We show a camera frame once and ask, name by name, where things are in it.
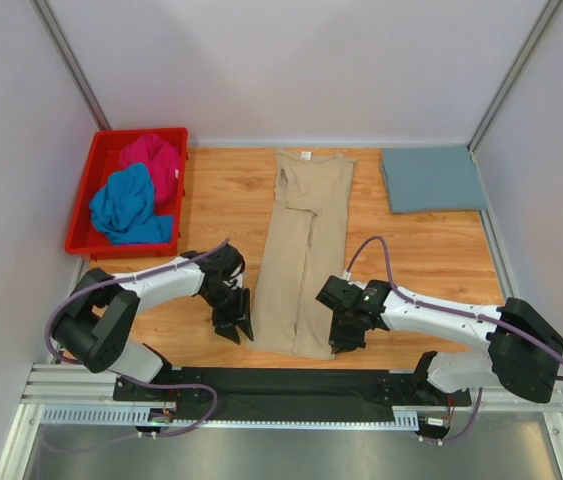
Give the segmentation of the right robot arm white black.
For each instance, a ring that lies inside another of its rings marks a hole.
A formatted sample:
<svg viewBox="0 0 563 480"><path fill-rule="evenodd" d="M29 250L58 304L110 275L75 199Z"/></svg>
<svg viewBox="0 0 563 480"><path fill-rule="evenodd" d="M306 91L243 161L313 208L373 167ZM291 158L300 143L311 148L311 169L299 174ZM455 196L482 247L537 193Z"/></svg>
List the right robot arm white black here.
<svg viewBox="0 0 563 480"><path fill-rule="evenodd" d="M563 337L526 301L471 305L416 294L386 281L330 277L317 300L332 312L330 344L336 352L365 345L369 330L423 333L465 346L459 353L426 352L413 380L420 395L502 387L547 404L563 358Z"/></svg>

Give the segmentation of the beige t shirt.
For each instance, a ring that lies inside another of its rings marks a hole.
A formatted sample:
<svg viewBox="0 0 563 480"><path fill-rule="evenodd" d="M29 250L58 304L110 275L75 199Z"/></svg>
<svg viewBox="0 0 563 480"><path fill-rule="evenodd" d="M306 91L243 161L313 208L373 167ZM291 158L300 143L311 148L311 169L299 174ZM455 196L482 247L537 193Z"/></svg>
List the beige t shirt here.
<svg viewBox="0 0 563 480"><path fill-rule="evenodd" d="M330 311L316 300L342 273L355 160L279 149L272 216L251 310L256 349L331 360Z"/></svg>

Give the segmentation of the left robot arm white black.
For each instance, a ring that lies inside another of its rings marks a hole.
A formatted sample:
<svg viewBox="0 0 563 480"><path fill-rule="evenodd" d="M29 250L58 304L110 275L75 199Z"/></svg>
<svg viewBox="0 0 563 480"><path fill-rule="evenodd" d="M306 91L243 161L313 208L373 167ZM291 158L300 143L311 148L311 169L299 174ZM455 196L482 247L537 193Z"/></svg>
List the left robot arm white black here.
<svg viewBox="0 0 563 480"><path fill-rule="evenodd" d="M136 316L175 299L200 297L211 309L215 334L235 344L242 336L252 340L245 270L244 257L226 242L126 275L92 269L50 315L46 347L57 360L80 363L92 373L110 371L142 387L164 385L172 365L130 339Z"/></svg>

